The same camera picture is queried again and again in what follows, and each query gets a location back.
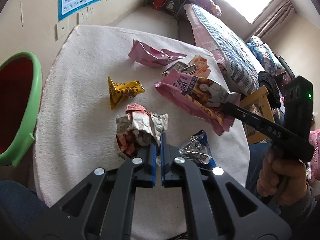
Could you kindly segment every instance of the wall socket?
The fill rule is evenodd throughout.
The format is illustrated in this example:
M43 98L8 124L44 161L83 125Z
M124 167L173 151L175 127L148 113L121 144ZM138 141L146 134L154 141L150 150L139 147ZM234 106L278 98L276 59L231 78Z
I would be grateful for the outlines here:
M82 11L77 13L77 24L79 25L82 23L86 18L88 14L88 8L84 8Z
M88 7L88 15L87 15L87 19L91 18L93 14L93 6Z
M56 31L56 41L60 39L63 35L68 33L69 28L69 20L68 18L64 19L63 21L60 21L58 24L55 26L55 31Z

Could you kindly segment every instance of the yellow candy wrapper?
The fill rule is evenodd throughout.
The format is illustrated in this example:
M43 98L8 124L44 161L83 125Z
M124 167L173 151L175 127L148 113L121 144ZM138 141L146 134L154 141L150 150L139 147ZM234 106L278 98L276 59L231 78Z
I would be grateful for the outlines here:
M139 81L131 81L129 83L114 83L111 77L108 77L110 107L115 109L124 98L134 98L145 90Z

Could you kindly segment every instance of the wooden chair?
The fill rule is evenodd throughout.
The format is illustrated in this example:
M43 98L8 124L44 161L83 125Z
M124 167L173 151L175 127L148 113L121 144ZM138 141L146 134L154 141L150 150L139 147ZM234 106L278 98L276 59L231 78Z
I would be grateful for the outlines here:
M259 102L260 107L262 109L262 116L272 122L275 122L267 95L269 95L267 88L265 86L262 86L258 90L253 92L251 95L243 99L240 102L240 107L248 109L250 106L252 106L256 102ZM259 141L265 140L267 138L268 136L257 131L253 135L248 136L247 140L249 144L252 144L252 143L257 143Z

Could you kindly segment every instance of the crumpled paper wrapper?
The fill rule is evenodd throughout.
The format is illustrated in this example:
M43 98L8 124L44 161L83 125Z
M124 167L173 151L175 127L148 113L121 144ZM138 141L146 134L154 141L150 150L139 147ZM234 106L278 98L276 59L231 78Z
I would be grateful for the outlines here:
M116 119L116 140L118 155L123 158L134 158L138 149L151 144L154 139L160 146L160 137L168 128L168 114L149 113L143 106L129 104L127 116Z
M133 40L133 46L128 56L145 66L163 67L178 59L185 58L187 55L167 49L159 51L141 41Z

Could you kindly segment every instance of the sleeve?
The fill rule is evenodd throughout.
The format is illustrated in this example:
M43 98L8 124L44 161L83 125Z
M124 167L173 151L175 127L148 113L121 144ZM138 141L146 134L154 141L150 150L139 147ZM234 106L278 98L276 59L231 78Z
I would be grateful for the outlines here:
M313 193L313 188L308 186L306 195L297 203L288 207L280 207L280 217L283 218L292 229L300 226L316 206Z

